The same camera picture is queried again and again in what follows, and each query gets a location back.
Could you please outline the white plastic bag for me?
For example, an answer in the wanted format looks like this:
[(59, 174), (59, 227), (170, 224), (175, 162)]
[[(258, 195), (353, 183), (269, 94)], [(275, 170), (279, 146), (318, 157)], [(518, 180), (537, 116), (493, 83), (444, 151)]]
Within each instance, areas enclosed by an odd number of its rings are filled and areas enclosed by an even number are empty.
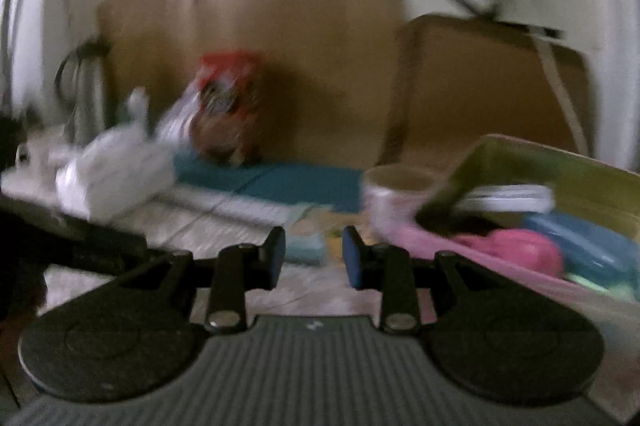
[(138, 86), (125, 103), (129, 120), (88, 144), (70, 143), (63, 126), (32, 132), (17, 146), (15, 166), (1, 173), (10, 198), (108, 222), (177, 182), (175, 149), (149, 136), (149, 95)]

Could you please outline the pink and yellow storage box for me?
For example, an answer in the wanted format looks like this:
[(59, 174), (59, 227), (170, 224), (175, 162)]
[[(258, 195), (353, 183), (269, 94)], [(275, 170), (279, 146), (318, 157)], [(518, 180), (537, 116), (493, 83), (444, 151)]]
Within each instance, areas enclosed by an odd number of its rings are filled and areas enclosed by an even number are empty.
[[(452, 241), (447, 216), (480, 195), (477, 216), (551, 239), (560, 276)], [(589, 317), (605, 341), (593, 400), (620, 420), (639, 409), (639, 177), (598, 160), (502, 135), (481, 139), (392, 240), (412, 256), (454, 250)]]

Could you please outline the teal striped cloth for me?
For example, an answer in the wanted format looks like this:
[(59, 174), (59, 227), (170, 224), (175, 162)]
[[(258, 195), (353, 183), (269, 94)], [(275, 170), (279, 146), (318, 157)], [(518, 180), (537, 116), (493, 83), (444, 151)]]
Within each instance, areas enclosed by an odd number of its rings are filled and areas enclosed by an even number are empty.
[(216, 166), (194, 153), (174, 158), (178, 181), (214, 191), (294, 205), (331, 206), (341, 213), (360, 212), (361, 170), (275, 163), (250, 167)]

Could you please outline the light blue soft pouch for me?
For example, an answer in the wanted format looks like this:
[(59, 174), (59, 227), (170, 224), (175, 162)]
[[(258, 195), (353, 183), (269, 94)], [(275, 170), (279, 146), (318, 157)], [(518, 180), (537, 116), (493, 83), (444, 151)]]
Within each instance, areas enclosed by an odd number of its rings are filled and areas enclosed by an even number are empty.
[(631, 238), (568, 213), (528, 213), (521, 228), (560, 247), (564, 270), (601, 287), (639, 284), (639, 246)]

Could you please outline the white wipes pack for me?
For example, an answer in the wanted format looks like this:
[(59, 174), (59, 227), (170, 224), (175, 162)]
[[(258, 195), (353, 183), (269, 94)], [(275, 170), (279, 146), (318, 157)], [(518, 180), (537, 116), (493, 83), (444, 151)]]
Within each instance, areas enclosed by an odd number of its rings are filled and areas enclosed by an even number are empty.
[(547, 213), (554, 207), (552, 188), (541, 184), (479, 186), (454, 204), (454, 210), (458, 212)]

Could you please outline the white mug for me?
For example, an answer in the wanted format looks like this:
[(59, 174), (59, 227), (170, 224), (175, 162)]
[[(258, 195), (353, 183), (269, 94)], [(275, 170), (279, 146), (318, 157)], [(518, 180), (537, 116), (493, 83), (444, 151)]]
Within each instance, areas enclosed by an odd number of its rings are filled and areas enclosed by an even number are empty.
[(431, 170), (392, 164), (376, 166), (360, 177), (360, 206), (369, 231), (389, 239), (407, 224), (442, 183)]

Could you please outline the small brown cardboard box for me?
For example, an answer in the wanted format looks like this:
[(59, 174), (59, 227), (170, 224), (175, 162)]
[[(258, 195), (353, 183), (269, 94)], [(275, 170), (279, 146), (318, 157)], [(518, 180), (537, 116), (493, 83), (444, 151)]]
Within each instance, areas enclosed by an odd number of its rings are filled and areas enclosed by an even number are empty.
[(378, 163), (446, 169), (488, 134), (591, 155), (594, 118), (582, 53), (528, 27), (422, 15), (399, 35)]

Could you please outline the large brown cardboard board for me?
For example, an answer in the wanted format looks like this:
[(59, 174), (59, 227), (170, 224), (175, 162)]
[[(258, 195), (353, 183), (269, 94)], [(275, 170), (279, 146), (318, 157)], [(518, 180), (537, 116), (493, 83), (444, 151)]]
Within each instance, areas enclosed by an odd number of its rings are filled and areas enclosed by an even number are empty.
[(402, 0), (98, 0), (119, 92), (145, 86), (156, 111), (177, 100), (201, 57), (266, 61), (262, 153), (364, 169), (382, 145)]

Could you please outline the patterned beige tablecloth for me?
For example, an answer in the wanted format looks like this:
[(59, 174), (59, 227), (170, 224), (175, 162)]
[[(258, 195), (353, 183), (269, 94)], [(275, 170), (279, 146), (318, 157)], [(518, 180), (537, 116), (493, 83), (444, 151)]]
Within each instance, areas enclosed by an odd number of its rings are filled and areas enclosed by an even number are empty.
[[(243, 221), (238, 215), (226, 215), (227, 206), (213, 196), (209, 196), (207, 202), (212, 209), (204, 211), (202, 203), (191, 205), (178, 195), (161, 196), (123, 213), (108, 225), (120, 231), (141, 234), (155, 248), (190, 251), (196, 259), (212, 259), (228, 246), (260, 244), (267, 237), (268, 225)], [(340, 259), (341, 244), (337, 231), (346, 224), (358, 223), (360, 219), (325, 210), (320, 212), (319, 219), (330, 245), (322, 253), (318, 267), (285, 262), (276, 289), (253, 290), (246, 296), (250, 319), (257, 314), (378, 316), (381, 295), (374, 290), (352, 289)], [(61, 267), (49, 268), (44, 272), (44, 279), (47, 296), (40, 309), (42, 313), (109, 280), (105, 275)]]

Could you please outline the red snack bag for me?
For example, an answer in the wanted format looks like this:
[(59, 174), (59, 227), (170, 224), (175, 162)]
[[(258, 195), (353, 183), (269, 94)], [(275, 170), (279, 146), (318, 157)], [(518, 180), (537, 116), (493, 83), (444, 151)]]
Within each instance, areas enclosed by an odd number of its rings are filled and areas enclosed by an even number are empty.
[(190, 139), (202, 158), (233, 167), (256, 158), (263, 83), (264, 60), (257, 53), (235, 50), (201, 57)]

